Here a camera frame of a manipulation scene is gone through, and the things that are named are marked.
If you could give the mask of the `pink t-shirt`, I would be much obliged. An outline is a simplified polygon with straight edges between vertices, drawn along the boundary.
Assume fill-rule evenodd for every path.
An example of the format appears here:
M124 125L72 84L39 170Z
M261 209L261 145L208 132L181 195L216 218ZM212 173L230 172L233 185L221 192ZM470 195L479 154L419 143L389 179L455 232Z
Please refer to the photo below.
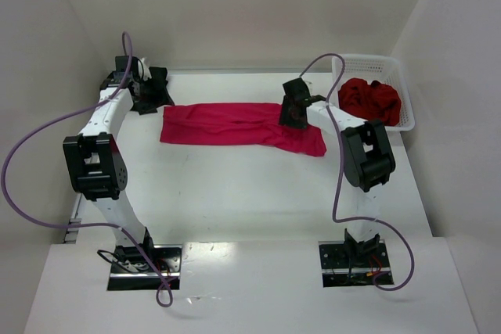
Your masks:
M263 145L322 157L326 144L319 128L279 124L281 105L220 102L166 106L160 141L175 145Z

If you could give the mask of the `dark red t-shirt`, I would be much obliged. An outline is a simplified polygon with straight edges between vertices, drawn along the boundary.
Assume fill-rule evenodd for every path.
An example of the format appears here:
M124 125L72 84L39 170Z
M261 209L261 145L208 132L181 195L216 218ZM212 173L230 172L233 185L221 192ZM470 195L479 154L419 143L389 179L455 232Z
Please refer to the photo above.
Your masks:
M351 78L338 91L338 101L343 111L365 120L381 120L392 127L400 121L402 101L397 91L379 81Z

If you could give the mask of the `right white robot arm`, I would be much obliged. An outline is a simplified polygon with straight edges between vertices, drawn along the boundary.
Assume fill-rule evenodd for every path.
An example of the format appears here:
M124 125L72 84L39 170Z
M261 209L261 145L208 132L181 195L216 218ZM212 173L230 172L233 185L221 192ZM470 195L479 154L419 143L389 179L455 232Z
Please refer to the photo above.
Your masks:
M356 189L355 209L345 222L344 251L351 260L369 257L380 241L378 196L396 167L384 124L356 117L321 95L311 95L300 77L283 84L283 90L279 124L299 130L317 127L341 142L341 176Z

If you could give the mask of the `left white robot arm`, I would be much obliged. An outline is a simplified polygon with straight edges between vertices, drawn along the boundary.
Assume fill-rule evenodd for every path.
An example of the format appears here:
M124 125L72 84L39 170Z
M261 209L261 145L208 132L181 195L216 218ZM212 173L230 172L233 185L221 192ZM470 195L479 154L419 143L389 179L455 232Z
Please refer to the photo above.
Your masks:
M167 68L147 66L137 57L116 57L114 71L99 86L99 107L77 135L63 141L74 191L96 206L112 225L118 259L132 264L153 257L154 244L127 197L128 170L117 136L129 112L156 113L173 103L167 85Z

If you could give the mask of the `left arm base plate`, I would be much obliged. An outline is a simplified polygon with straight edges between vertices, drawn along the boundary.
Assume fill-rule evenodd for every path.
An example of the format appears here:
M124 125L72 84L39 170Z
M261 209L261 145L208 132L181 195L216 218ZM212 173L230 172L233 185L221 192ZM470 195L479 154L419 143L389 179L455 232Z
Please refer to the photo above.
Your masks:
M110 252L98 250L98 255L110 264L110 274L107 283L108 291L139 291L156 290L160 286L160 278L157 273L137 253L130 258L118 248ZM172 290L179 290L181 274L182 247L154 246L152 249L152 261L162 275L169 279Z

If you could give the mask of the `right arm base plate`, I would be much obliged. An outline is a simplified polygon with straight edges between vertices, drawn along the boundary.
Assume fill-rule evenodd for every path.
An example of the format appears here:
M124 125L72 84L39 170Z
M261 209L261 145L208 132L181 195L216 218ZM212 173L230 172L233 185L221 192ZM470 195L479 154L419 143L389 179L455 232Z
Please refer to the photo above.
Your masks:
M323 287L372 286L373 278L383 286L394 285L384 241L370 255L350 258L342 242L320 242L319 259Z

